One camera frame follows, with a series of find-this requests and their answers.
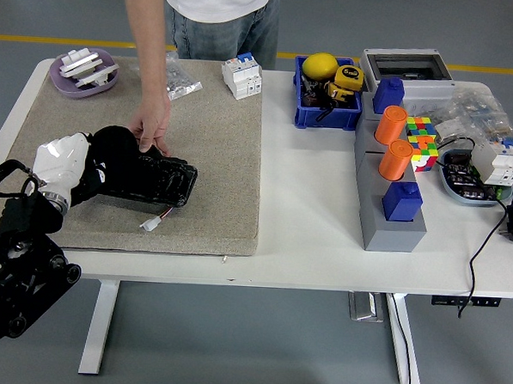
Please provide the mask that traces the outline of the person's right hand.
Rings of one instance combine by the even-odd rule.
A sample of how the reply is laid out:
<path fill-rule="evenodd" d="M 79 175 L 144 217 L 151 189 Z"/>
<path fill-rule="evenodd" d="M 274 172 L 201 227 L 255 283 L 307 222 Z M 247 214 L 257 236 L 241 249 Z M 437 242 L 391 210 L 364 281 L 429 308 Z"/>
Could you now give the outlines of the person's right hand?
<path fill-rule="evenodd" d="M 171 102 L 166 93 L 148 95 L 142 98 L 128 130 L 136 138 L 141 152 L 145 153 L 152 146 L 158 148 L 164 156 L 170 156 L 165 143 L 165 134 L 169 125 Z"/>

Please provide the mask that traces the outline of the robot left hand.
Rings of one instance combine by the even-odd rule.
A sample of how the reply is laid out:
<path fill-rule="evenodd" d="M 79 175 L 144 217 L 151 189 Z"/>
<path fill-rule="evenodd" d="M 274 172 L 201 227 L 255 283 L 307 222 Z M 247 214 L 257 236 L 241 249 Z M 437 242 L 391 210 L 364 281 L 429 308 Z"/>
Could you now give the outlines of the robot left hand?
<path fill-rule="evenodd" d="M 105 164 L 87 162 L 90 142 L 86 133 L 54 139 L 41 144 L 34 159 L 33 173 L 39 190 L 65 215 L 70 207 L 94 196 L 105 182 Z"/>

